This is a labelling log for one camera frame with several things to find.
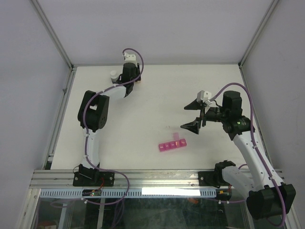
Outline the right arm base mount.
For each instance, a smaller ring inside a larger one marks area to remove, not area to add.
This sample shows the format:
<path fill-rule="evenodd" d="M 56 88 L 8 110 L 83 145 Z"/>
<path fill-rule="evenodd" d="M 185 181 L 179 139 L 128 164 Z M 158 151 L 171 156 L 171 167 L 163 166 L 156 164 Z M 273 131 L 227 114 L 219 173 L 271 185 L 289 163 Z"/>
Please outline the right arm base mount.
<path fill-rule="evenodd" d="M 254 193 L 253 181 L 242 173 L 235 163 L 228 160 L 215 164 L 213 171 L 199 171 L 198 180 L 201 187 L 234 187 L 243 197 L 241 200 L 231 200 L 231 191 L 217 193 L 213 200 L 220 203 L 241 203 Z"/>

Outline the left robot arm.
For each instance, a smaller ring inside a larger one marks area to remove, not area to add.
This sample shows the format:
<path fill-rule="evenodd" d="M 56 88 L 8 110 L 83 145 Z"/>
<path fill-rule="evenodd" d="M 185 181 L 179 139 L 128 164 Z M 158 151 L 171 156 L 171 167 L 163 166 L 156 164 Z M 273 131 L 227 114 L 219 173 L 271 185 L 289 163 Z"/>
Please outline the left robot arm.
<path fill-rule="evenodd" d="M 113 86 L 102 93 L 86 91 L 78 112 L 78 121 L 84 134 L 84 157 L 79 168 L 88 169 L 83 174 L 83 180 L 89 185 L 96 185 L 100 180 L 99 172 L 95 171 L 100 164 L 99 146 L 100 131 L 104 128 L 110 100 L 127 97 L 140 80 L 140 64 L 127 61 L 123 64 L 122 73 L 114 77 Z"/>

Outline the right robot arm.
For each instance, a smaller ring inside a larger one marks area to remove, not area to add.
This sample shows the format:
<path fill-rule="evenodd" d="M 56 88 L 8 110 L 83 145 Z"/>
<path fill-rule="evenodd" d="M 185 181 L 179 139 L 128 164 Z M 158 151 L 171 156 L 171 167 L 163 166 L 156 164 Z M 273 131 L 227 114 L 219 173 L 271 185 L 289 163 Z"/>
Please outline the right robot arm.
<path fill-rule="evenodd" d="M 210 186 L 232 185 L 243 196 L 248 211 L 254 219 L 286 216 L 296 196 L 293 185 L 285 184 L 275 172 L 266 156 L 260 152 L 251 119 L 243 115 L 242 98 L 239 92 L 226 91 L 221 106 L 212 107 L 211 93 L 200 91 L 185 110 L 199 110 L 200 115 L 186 129 L 199 134 L 207 122 L 219 122 L 223 130 L 241 152 L 251 178 L 244 175 L 235 163 L 229 160 L 215 164 L 214 171 L 203 180 Z"/>

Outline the pink weekly pill organizer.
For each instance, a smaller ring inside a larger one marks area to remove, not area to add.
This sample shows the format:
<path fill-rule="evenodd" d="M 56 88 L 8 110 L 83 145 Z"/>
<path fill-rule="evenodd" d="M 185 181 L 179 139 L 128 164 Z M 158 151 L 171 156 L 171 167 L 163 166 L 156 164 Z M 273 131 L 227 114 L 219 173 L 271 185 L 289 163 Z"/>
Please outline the pink weekly pill organizer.
<path fill-rule="evenodd" d="M 178 148 L 183 148 L 187 146 L 187 142 L 185 138 L 180 138 L 180 135 L 178 132 L 173 133 L 173 139 L 172 141 L 160 143 L 158 145 L 158 149 L 160 152 L 175 150 Z"/>

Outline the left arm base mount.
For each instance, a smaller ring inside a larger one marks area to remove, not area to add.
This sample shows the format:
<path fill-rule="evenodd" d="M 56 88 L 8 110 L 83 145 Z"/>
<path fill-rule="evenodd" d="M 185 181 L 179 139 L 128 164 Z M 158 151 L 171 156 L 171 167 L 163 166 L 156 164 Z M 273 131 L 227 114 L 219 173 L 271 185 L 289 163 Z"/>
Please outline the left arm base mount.
<path fill-rule="evenodd" d="M 78 170 L 73 171 L 74 187 L 113 187 L 114 173 L 103 172 L 95 168 L 86 168 L 82 164 L 77 166 Z"/>

